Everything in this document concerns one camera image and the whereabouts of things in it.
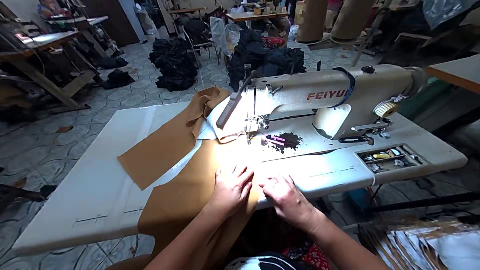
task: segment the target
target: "metal table leg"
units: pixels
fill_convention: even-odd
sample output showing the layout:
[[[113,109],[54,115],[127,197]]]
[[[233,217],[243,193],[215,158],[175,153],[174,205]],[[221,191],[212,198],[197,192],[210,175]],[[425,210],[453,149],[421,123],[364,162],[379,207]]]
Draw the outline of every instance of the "metal table leg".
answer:
[[[367,208],[365,211],[374,213],[374,212],[410,209],[410,208],[426,207],[426,206],[434,206],[434,205],[442,205],[442,204],[451,204],[456,202],[467,202],[467,201],[474,201],[474,200],[480,200],[480,191],[467,192],[462,194],[442,196],[442,197],[423,199],[423,200],[416,200],[416,201],[410,201],[410,202],[382,205],[382,206]]]

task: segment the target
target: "wooden table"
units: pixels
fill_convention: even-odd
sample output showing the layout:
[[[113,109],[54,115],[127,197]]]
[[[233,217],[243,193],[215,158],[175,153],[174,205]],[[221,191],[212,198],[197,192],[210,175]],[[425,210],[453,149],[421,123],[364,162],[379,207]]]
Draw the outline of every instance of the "wooden table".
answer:
[[[206,7],[201,7],[201,8],[194,8],[194,9],[179,9],[179,10],[171,10],[169,11],[170,14],[185,14],[185,13],[194,13],[195,11],[198,11],[198,15],[200,16],[200,11],[201,10],[206,10]]]
[[[288,16],[288,13],[275,12],[271,14],[256,15],[253,12],[241,12],[241,13],[228,13],[228,14],[225,14],[225,16],[234,22],[241,22],[241,21],[254,21],[254,20],[273,19],[277,17],[286,17]]]
[[[0,61],[8,61],[12,63],[16,68],[38,83],[47,92],[58,98],[69,109],[79,110],[88,108],[88,106],[79,105],[71,98],[71,96],[90,82],[90,80],[94,79],[96,81],[101,81],[102,79],[99,77],[98,71],[93,68],[88,60],[68,43],[68,41],[77,37],[79,34],[80,32],[78,31],[70,31],[34,37],[33,40],[26,42],[26,45],[29,47],[28,49],[24,49],[21,52],[1,52]],[[60,44],[62,44],[64,53],[69,54],[71,61],[82,71],[80,76],[73,79],[63,88],[58,87],[26,61],[28,57],[36,54],[37,51],[44,51]]]
[[[480,54],[428,66],[430,75],[480,94]]]
[[[173,17],[173,15],[175,16],[178,16],[178,15],[181,15],[181,14],[186,14],[186,13],[195,13],[196,11],[198,11],[198,18],[201,19],[202,18],[202,15],[200,14],[200,11],[202,10],[206,10],[207,8],[206,7],[201,7],[201,8],[194,8],[194,9],[179,9],[179,10],[170,10],[168,11],[170,13],[170,15],[172,16],[173,18],[173,22],[175,24],[175,18]],[[178,29],[178,26],[176,25],[175,27],[175,31],[178,33],[180,33],[180,30]]]
[[[72,25],[73,27],[78,28],[78,30],[80,31],[80,33],[82,33],[86,40],[93,44],[93,48],[100,55],[100,57],[110,57],[113,54],[114,49],[108,48],[107,50],[103,50],[102,46],[98,43],[97,39],[92,34],[94,31],[93,26],[100,24],[106,20],[108,20],[108,16],[94,17],[89,19],[85,17],[79,17],[68,20],[50,20],[47,21],[47,23],[51,25]],[[102,28],[102,30],[104,32],[104,36],[110,39],[105,29]]]

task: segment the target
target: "scrap fabric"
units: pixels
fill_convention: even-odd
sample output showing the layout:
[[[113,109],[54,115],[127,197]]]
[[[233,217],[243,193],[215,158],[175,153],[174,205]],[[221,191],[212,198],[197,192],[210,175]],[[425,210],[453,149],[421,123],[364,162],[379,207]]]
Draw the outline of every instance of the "scrap fabric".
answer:
[[[299,48],[265,48],[260,33],[250,29],[240,31],[240,40],[228,65],[229,84],[238,90],[245,73],[244,64],[252,65],[252,70],[265,77],[306,72],[303,57],[304,52]]]
[[[156,82],[158,88],[168,91],[183,91],[190,88],[196,81],[196,59],[190,44],[175,38],[170,42],[166,39],[155,39],[153,49],[148,59],[162,73]]]

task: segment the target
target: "brown fabric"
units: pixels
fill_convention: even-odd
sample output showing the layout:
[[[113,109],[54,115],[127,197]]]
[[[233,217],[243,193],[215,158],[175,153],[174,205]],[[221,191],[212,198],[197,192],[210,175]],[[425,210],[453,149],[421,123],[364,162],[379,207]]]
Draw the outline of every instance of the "brown fabric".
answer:
[[[196,93],[187,108],[118,157],[141,190],[193,149],[203,119],[226,97],[228,91],[217,86]]]
[[[134,258],[126,259],[114,263],[106,268],[106,270],[142,270],[152,261],[151,255],[139,255]]]
[[[365,29],[375,0],[345,0],[332,29],[332,37],[358,38]]]
[[[246,142],[235,140],[220,144],[217,140],[204,140],[202,146],[185,168],[170,182],[153,189],[143,209],[138,230],[152,235],[156,256],[192,221],[211,198],[215,187],[215,171],[245,160]],[[215,233],[207,247],[195,256],[191,269],[214,269],[221,266],[223,258],[237,239],[257,206],[259,187],[253,185],[248,203],[230,217]],[[207,259],[205,267],[202,260]]]
[[[303,22],[299,26],[297,40],[311,42],[322,39],[328,0],[305,0]]]

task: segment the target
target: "table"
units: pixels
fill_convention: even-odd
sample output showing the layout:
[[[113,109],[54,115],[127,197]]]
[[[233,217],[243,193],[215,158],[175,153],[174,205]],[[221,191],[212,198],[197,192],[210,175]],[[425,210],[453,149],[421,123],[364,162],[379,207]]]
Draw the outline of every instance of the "table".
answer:
[[[428,66],[430,75],[480,94],[480,54]]]
[[[93,47],[95,51],[101,56],[101,57],[110,57],[114,49],[108,48],[108,50],[103,50],[102,46],[98,43],[97,39],[92,35],[91,31],[93,31],[93,26],[100,24],[104,21],[108,20],[108,16],[103,16],[103,17],[94,17],[94,18],[89,18],[86,19],[85,17],[79,17],[79,18],[73,18],[73,19],[68,19],[68,20],[50,20],[47,21],[47,23],[54,25],[54,24],[64,24],[64,25],[72,25],[75,28],[78,28],[79,31],[82,33],[82,35],[93,44]],[[104,31],[105,36],[110,39],[108,36],[107,32]]]
[[[227,13],[225,14],[225,16],[234,22],[241,22],[241,21],[254,21],[254,20],[273,19],[277,17],[286,17],[288,16],[288,13],[275,12],[271,14],[256,15],[253,12],[241,12],[241,13]]]
[[[179,9],[179,10],[171,10],[169,11],[170,14],[185,14],[185,13],[194,13],[195,11],[198,11],[198,17],[201,18],[200,11],[206,10],[206,7],[201,7],[201,8],[194,8],[194,9]]]
[[[13,245],[13,251],[18,255],[27,255],[137,234],[137,222],[153,187],[171,180],[185,166],[189,157],[181,160],[176,170],[171,169],[141,191],[123,170],[117,156],[158,129],[187,105],[188,102],[183,102],[115,112],[23,231]],[[320,136],[312,128],[311,110],[272,114],[270,119],[273,123],[274,119],[306,113],[309,115],[276,122],[284,121],[285,130],[304,123],[317,137]],[[390,138],[375,135],[374,146],[357,144],[323,155],[297,156],[265,164],[290,172],[305,196],[316,199],[332,193],[454,169],[467,162],[462,153],[398,113],[389,118],[394,122],[388,130]],[[310,145],[310,142],[303,143],[301,147]],[[396,170],[394,173],[374,175],[356,155],[359,151],[382,149],[400,143],[414,149],[428,163]],[[201,140],[197,140],[190,157],[200,145]],[[257,209],[272,205],[263,194],[260,195]]]
[[[88,60],[68,43],[68,41],[78,35],[78,31],[69,31],[34,37],[31,40],[24,41],[29,49],[24,49],[21,52],[1,52],[0,61],[8,61],[12,63],[16,68],[38,83],[47,92],[58,98],[69,109],[85,109],[88,107],[79,105],[71,98],[71,96],[78,92],[78,90],[80,90],[85,84],[90,82],[90,80],[94,79],[96,81],[101,81],[101,78],[99,77],[98,71],[92,67]],[[71,56],[72,62],[83,72],[63,88],[58,87],[52,81],[47,79],[41,72],[26,61],[26,58],[33,56],[37,51],[44,51],[60,44],[62,44],[64,52]]]
[[[202,15],[200,14],[200,11],[206,10],[206,9],[207,9],[206,7],[194,8],[194,9],[179,9],[179,10],[170,10],[168,13],[170,13],[170,15],[173,18],[173,15],[178,17],[178,15],[181,15],[181,14],[195,13],[195,11],[198,11],[198,18],[201,19]],[[180,30],[177,29],[177,27],[175,28],[175,31],[177,32],[177,34],[180,33]]]

